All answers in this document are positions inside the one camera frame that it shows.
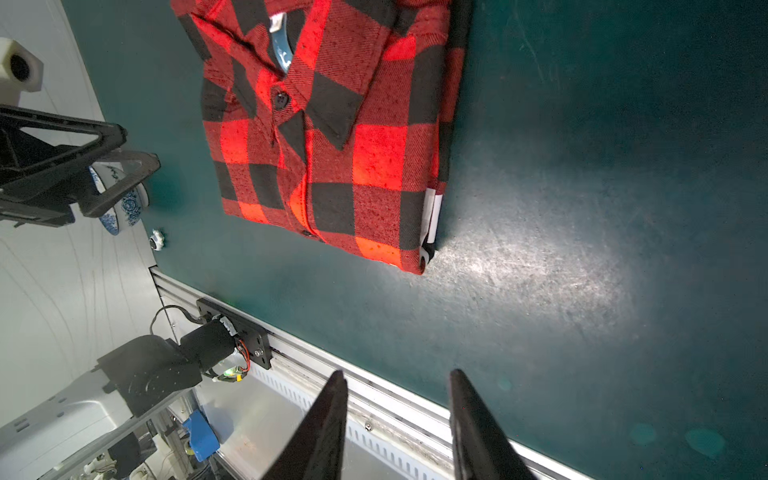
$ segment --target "blue and white porcelain bowl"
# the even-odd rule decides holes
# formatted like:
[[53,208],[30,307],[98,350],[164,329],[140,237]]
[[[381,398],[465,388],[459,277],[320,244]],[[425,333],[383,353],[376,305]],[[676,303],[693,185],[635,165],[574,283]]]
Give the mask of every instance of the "blue and white porcelain bowl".
[[[95,163],[89,168],[91,170],[91,177],[96,185],[96,190],[99,193],[103,193],[125,177],[125,172],[122,169],[112,165]],[[99,217],[101,224],[104,225],[107,232],[117,235],[122,230],[127,230],[139,221],[141,208],[145,207],[146,203],[148,203],[146,192],[142,193],[144,195],[140,195],[135,188],[129,190],[114,207]]]

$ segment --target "white wall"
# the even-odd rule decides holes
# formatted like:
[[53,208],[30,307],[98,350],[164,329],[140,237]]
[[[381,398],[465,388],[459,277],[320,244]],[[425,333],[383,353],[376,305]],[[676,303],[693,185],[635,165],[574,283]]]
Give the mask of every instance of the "white wall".
[[[22,93],[20,106],[103,120],[59,0],[2,0],[0,36],[45,64],[43,91]],[[0,221],[0,425],[148,333],[161,306],[141,222],[113,237],[97,219],[75,216],[62,228]],[[170,336],[167,322],[155,332]]]

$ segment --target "black mounting plate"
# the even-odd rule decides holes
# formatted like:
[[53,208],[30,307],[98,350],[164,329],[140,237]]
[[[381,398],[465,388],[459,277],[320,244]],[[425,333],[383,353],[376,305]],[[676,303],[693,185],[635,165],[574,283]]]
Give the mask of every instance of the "black mounting plate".
[[228,318],[235,327],[237,335],[243,339],[243,343],[250,353],[251,362],[265,370],[270,369],[272,366],[272,349],[267,331],[262,326],[258,326],[232,310],[205,298],[197,299],[197,308],[200,309],[200,315],[208,319],[219,314]]

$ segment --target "red plaid shirt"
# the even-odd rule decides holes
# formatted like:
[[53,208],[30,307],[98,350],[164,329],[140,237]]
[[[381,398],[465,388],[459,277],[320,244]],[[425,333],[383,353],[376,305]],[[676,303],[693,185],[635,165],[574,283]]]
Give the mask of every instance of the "red plaid shirt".
[[[422,273],[471,0],[172,0],[224,211]],[[270,16],[287,12],[286,74]]]

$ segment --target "clothing label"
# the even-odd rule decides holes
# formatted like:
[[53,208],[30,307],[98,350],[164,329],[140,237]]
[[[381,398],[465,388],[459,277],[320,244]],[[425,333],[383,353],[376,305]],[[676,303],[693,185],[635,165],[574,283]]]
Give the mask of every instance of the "clothing label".
[[272,37],[272,49],[275,51],[277,63],[283,72],[288,73],[290,63],[293,61],[293,52],[288,43],[288,31],[286,29],[286,14],[278,13],[270,17],[270,37]]

